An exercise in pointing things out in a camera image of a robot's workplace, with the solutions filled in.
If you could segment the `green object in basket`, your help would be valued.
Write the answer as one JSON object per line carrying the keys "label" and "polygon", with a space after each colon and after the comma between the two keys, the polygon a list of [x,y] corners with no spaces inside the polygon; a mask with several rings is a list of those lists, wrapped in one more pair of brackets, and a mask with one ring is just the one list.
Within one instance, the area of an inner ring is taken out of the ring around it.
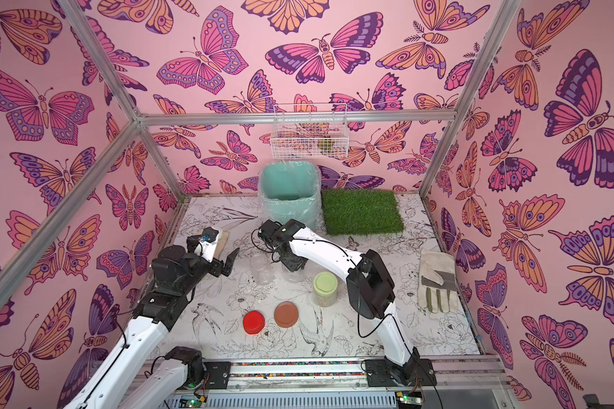
{"label": "green object in basket", "polygon": [[332,153],[334,149],[334,142],[329,136],[324,136],[321,138],[317,145],[319,146],[321,152],[325,155]]}

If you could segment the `green lid peanut jar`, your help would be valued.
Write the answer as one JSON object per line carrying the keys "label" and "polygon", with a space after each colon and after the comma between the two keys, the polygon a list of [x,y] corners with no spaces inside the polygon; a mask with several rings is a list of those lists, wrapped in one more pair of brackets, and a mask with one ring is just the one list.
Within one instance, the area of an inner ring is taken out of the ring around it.
{"label": "green lid peanut jar", "polygon": [[327,308],[336,302],[339,281],[338,278],[330,272],[320,272],[313,279],[313,294],[316,303]]}

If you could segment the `brown lid peanut jar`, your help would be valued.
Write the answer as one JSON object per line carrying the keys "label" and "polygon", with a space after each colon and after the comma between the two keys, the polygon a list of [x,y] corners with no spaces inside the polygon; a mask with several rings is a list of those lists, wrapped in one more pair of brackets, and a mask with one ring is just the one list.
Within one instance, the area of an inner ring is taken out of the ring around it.
{"label": "brown lid peanut jar", "polygon": [[303,269],[291,271],[284,264],[281,266],[281,275],[285,281],[290,283],[300,283],[305,279],[305,271]]}

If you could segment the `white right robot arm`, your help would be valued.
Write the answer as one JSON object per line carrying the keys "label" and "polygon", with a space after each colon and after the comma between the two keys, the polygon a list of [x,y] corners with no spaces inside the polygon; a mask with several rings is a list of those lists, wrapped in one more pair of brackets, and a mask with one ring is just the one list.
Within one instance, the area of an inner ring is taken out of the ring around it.
{"label": "white right robot arm", "polygon": [[346,284],[356,318],[374,325],[370,332],[358,336],[380,339],[383,365],[397,384],[437,385],[432,363],[421,357],[404,334],[395,303],[395,283],[379,253],[346,249],[293,219],[285,224],[267,220],[256,235],[271,252],[272,261],[289,271],[299,271],[307,262],[314,262]]}

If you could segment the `aluminium frame post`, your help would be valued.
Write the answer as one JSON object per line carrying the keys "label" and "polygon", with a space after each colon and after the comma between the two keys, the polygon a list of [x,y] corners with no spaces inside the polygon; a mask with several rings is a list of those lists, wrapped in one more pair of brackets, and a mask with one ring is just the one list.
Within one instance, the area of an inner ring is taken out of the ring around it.
{"label": "aluminium frame post", "polygon": [[444,128],[443,136],[439,140],[435,155],[423,179],[419,190],[421,199],[428,195],[429,189],[434,184],[436,174],[463,125],[465,116],[475,99],[476,93],[479,91],[484,75],[489,70],[493,58],[497,55],[512,20],[518,14],[520,4],[521,2],[518,0],[505,0],[501,2],[496,17],[484,36],[484,42],[472,66],[472,71],[469,74],[464,90],[460,93],[460,98],[455,106],[455,117]]}

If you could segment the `brown jar lid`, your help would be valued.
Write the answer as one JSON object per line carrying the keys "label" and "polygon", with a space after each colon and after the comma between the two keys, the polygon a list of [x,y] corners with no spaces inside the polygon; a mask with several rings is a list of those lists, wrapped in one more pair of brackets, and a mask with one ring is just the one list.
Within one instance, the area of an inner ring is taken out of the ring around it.
{"label": "brown jar lid", "polygon": [[298,307],[289,301],[279,303],[274,311],[276,325],[281,328],[291,328],[299,318]]}

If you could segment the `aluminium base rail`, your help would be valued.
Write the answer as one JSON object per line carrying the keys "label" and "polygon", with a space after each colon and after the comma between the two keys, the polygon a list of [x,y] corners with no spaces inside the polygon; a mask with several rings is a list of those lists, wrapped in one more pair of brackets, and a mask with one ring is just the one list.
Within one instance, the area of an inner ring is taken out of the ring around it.
{"label": "aluminium base rail", "polygon": [[517,408],[502,364],[484,355],[204,362],[189,384],[175,361],[147,361],[122,408]]}

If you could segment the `red jar lid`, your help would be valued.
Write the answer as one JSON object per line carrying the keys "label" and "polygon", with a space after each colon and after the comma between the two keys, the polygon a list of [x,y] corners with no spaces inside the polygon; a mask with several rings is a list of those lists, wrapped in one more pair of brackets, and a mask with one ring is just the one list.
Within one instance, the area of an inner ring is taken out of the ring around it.
{"label": "red jar lid", "polygon": [[264,315],[257,310],[250,311],[245,314],[242,320],[242,325],[246,334],[259,334],[259,332],[262,332],[265,327]]}

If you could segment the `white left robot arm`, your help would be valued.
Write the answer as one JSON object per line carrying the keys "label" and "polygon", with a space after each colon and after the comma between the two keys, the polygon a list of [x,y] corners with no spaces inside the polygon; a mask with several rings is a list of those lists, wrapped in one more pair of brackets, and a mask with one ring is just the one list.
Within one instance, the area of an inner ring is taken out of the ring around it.
{"label": "white left robot arm", "polygon": [[207,275],[216,278],[232,273],[240,249],[225,260],[207,259],[180,245],[171,245],[150,264],[153,279],[143,293],[120,340],[71,394],[63,408],[156,408],[178,389],[204,389],[211,374],[198,349],[175,347],[162,356],[159,367],[132,393],[131,387],[148,356],[177,324]]}

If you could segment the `beige work glove left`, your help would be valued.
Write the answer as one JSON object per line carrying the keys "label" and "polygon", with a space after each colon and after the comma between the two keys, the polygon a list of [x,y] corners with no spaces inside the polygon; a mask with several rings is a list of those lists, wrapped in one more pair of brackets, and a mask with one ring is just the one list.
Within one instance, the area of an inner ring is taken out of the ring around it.
{"label": "beige work glove left", "polygon": [[228,241],[229,238],[230,238],[230,233],[228,231],[221,231],[218,234],[217,247],[216,247],[216,250],[214,252],[215,257],[219,257],[220,256],[220,254],[224,250],[225,245],[227,244],[227,241]]}

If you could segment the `green artificial grass mat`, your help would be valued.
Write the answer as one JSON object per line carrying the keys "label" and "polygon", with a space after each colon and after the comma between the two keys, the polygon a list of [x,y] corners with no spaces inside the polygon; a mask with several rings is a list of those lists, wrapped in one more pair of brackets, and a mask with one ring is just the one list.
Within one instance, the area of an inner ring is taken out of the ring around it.
{"label": "green artificial grass mat", "polygon": [[322,214],[329,235],[401,233],[396,196],[374,189],[324,189]]}

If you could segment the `clear peanut jar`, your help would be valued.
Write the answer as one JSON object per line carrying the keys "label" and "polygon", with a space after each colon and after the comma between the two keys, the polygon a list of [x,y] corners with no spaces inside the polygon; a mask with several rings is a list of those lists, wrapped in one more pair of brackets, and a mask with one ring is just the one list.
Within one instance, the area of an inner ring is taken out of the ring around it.
{"label": "clear peanut jar", "polygon": [[249,259],[250,272],[253,280],[259,286],[267,286],[275,279],[275,271],[271,264],[271,259],[264,252],[251,255]]}

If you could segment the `cream work glove right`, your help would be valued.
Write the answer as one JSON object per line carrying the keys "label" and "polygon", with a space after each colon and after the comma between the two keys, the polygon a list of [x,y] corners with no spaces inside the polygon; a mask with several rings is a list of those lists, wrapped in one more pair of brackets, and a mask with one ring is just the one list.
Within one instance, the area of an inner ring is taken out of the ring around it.
{"label": "cream work glove right", "polygon": [[424,250],[420,256],[417,301],[433,314],[455,313],[459,308],[455,260],[444,252]]}

